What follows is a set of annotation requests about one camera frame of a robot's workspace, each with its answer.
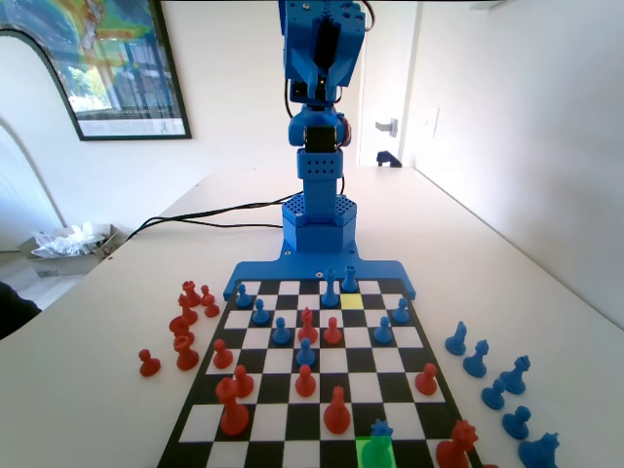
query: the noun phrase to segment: blue chess piece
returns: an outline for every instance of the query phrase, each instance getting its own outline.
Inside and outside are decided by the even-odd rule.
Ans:
[[[559,446],[555,434],[544,434],[535,442],[522,442],[518,447],[518,455],[526,468],[557,468],[555,464],[555,450]]]
[[[316,361],[316,355],[310,349],[310,338],[303,338],[301,340],[301,349],[296,353],[296,363],[300,366],[307,364],[312,367],[314,361]]]
[[[500,378],[505,385],[507,385],[507,391],[514,395],[521,395],[527,389],[527,386],[523,382],[523,372],[528,371],[530,368],[530,360],[528,356],[521,356],[514,363],[515,368],[513,370],[503,372]]]
[[[280,346],[289,343],[291,341],[291,331],[286,328],[284,317],[278,317],[275,325],[277,325],[277,329],[273,331],[273,342]]]
[[[392,312],[392,319],[398,324],[406,324],[410,321],[408,301],[404,297],[399,299],[399,307]]]
[[[328,268],[328,273],[325,275],[325,279],[328,282],[328,290],[325,291],[325,294],[321,297],[321,301],[326,307],[335,307],[338,305],[338,296],[333,290],[333,282],[335,281],[333,267]]]
[[[264,310],[264,301],[262,299],[255,300],[255,311],[252,314],[252,320],[256,325],[266,325],[271,318],[266,310]]]
[[[455,356],[462,356],[466,352],[466,345],[464,339],[466,338],[466,326],[463,322],[457,324],[457,330],[455,334],[445,340],[445,348],[450,354]]]
[[[236,298],[237,307],[249,307],[252,305],[252,297],[245,292],[245,285],[238,285],[238,297]]]
[[[497,378],[491,388],[484,388],[484,391],[481,392],[481,399],[493,410],[500,410],[505,406],[505,399],[502,395],[504,391],[505,382]]]
[[[503,416],[503,427],[514,439],[521,441],[528,437],[527,421],[530,418],[530,410],[527,407],[519,406],[516,412],[508,412]]]
[[[372,335],[377,343],[388,344],[392,341],[392,331],[390,330],[390,319],[387,317],[381,317],[379,321],[379,327],[374,330]]]
[[[342,290],[346,293],[354,293],[358,290],[358,282],[355,281],[355,266],[347,265],[344,280],[342,280]]]
[[[475,346],[475,355],[464,358],[464,369],[473,377],[483,377],[488,372],[488,368],[484,364],[484,356],[488,351],[488,342],[482,339]]]

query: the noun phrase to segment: white square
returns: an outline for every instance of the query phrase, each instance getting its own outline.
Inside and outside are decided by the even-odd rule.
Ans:
[[[316,381],[316,388],[314,389],[314,393],[309,397],[302,397],[298,393],[296,393],[296,380],[299,378],[298,373],[291,374],[291,393],[289,394],[289,403],[320,403],[321,402],[321,394],[319,392],[319,375],[317,373],[311,374]]]
[[[374,372],[349,373],[349,391],[352,403],[383,403],[379,379]]]
[[[243,349],[266,349],[269,346],[271,329],[248,329],[243,341]]]
[[[335,317],[338,328],[341,329],[344,324],[342,323],[342,311],[341,310],[331,310],[331,309],[322,309],[320,312],[321,315],[321,328],[328,329],[330,327],[330,317]]]
[[[193,405],[180,442],[212,442],[221,421],[223,405]]]
[[[347,368],[347,351],[344,348],[321,349],[321,373],[349,372]]]
[[[282,281],[280,283],[280,295],[299,295],[298,281]]]
[[[346,431],[342,434],[334,434],[330,432],[328,427],[325,425],[325,420],[323,416],[325,415],[325,410],[328,408],[329,403],[321,403],[321,440],[322,441],[354,441],[355,440],[355,431],[353,429],[353,410],[351,408],[350,403],[345,403],[344,405],[347,407],[349,412],[351,413],[351,423]]]
[[[214,442],[207,468],[241,468],[245,466],[249,442]]]
[[[388,317],[388,313],[381,309],[381,310],[365,310],[364,311],[364,317],[367,320],[367,327],[370,328],[377,328],[379,327],[379,323],[381,322],[381,317]]]
[[[393,441],[425,438],[414,403],[385,403],[383,409],[388,418],[388,426],[394,429]]]
[[[372,348],[372,358],[377,372],[405,372],[397,348]]]
[[[240,349],[230,349],[232,351],[232,363],[225,369],[217,369],[215,366],[215,353],[211,356],[211,363],[208,364],[206,373],[234,373],[234,368],[238,363],[238,357],[241,354]]]
[[[411,390],[411,395],[413,396],[413,400],[415,403],[444,403],[445,397],[442,395],[440,391],[440,384],[438,384],[438,389],[436,393],[431,396],[423,395],[416,388],[416,376],[418,372],[406,372],[406,377],[408,378],[409,390]]]
[[[288,408],[286,404],[256,405],[251,440],[284,441]]]
[[[360,281],[360,294],[381,294],[379,283],[376,281]]]
[[[262,373],[291,373],[293,368],[293,350],[267,349]]]
[[[321,466],[321,443],[319,441],[286,441],[282,466],[285,468]]]
[[[400,348],[422,348],[422,341],[415,327],[394,327],[392,333]]]
[[[251,310],[230,310],[225,321],[227,329],[246,329],[250,325]]]
[[[321,297],[317,294],[302,294],[299,296],[299,302],[296,306],[297,310],[303,310],[308,307],[311,310],[319,310],[321,308]]]
[[[344,345],[347,348],[370,348],[369,329],[364,327],[346,327],[344,329]]]

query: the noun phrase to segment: red chess piece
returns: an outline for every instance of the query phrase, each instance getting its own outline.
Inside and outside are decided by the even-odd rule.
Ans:
[[[236,403],[236,382],[231,377],[223,378],[216,386],[216,395],[225,406],[221,417],[221,430],[228,436],[237,436],[250,422],[247,407]]]
[[[342,333],[338,328],[338,321],[335,317],[330,317],[330,327],[323,332],[323,338],[329,344],[336,344],[342,338]]]
[[[181,371],[193,369],[199,363],[199,354],[190,348],[188,336],[178,336],[174,340],[174,350],[178,353],[177,368]]]
[[[179,295],[177,303],[182,306],[182,317],[186,319],[188,325],[193,325],[197,322],[197,312],[190,308],[188,298],[184,294]]]
[[[444,441],[436,448],[440,468],[468,468],[466,451],[479,440],[477,430],[468,421],[457,421],[452,430],[452,442]]]
[[[195,283],[193,283],[192,281],[185,281],[184,283],[182,283],[182,289],[186,293],[189,307],[195,307],[199,305],[199,303],[202,301],[202,298],[195,292]]]
[[[236,395],[238,398],[247,397],[254,390],[254,378],[247,375],[245,366],[239,365],[234,370],[234,376],[236,376]]]
[[[342,387],[333,387],[331,403],[323,415],[326,427],[334,434],[342,434],[351,424],[351,413],[344,405],[344,391]]]
[[[438,383],[433,378],[438,369],[433,364],[425,365],[425,370],[416,376],[416,389],[423,395],[431,396],[438,390]]]
[[[316,380],[312,376],[312,370],[307,364],[304,364],[299,369],[299,377],[294,383],[296,393],[302,397],[309,397],[316,390]]]
[[[303,340],[303,338],[309,338],[310,344],[312,344],[319,337],[319,333],[312,327],[312,311],[307,307],[301,312],[301,320],[303,320],[303,328],[299,330],[297,335],[299,341]]]
[[[232,352],[225,348],[225,341],[218,339],[214,342],[213,362],[217,369],[227,368],[230,364],[232,364],[233,359],[234,356],[232,355]]]
[[[143,361],[143,364],[141,364],[138,370],[143,377],[151,377],[160,369],[160,361],[156,358],[152,358],[149,354],[149,350],[141,349],[138,352],[138,358]]]

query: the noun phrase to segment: black square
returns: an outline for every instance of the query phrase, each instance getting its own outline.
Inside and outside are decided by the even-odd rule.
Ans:
[[[345,328],[365,327],[367,318],[364,315],[364,310],[343,310],[342,325]]]
[[[159,468],[206,468],[212,442],[202,444],[169,444],[158,464]]]
[[[382,403],[352,403],[353,429],[355,437],[370,437],[371,426],[379,419],[386,420]]]
[[[377,375],[384,403],[411,403],[413,395],[404,372],[384,372]]]
[[[250,439],[252,435],[252,427],[254,426],[254,413],[255,413],[255,405],[245,405],[247,410],[250,412],[250,422],[245,428],[243,432],[241,432],[238,436],[228,436],[221,429],[221,425],[218,425],[218,429],[216,429],[216,435],[214,436],[215,442],[245,442]]]
[[[425,441],[392,441],[392,451],[397,467],[434,468],[435,466]]]
[[[319,375],[321,380],[319,385],[319,396],[321,403],[331,403],[333,397],[333,388],[341,386],[344,392],[344,403],[351,402],[351,390],[349,388],[348,373],[322,373]]]
[[[386,308],[381,294],[362,294],[362,303],[367,310]]]
[[[290,404],[286,416],[286,440],[318,441],[320,438],[321,407],[314,404]]]
[[[458,419],[446,403],[416,403],[416,410],[426,439],[452,439]]]
[[[321,466],[358,468],[355,441],[321,441]]]
[[[238,358],[238,364],[245,366],[247,373],[262,373],[266,349],[242,349]]]
[[[289,373],[265,373],[260,382],[257,395],[258,403],[287,403],[291,393],[291,375]]]
[[[275,310],[296,310],[299,305],[298,295],[278,295]]]
[[[347,348],[347,368],[349,372],[376,372],[372,349]]]
[[[250,442],[245,468],[282,468],[283,442]]]

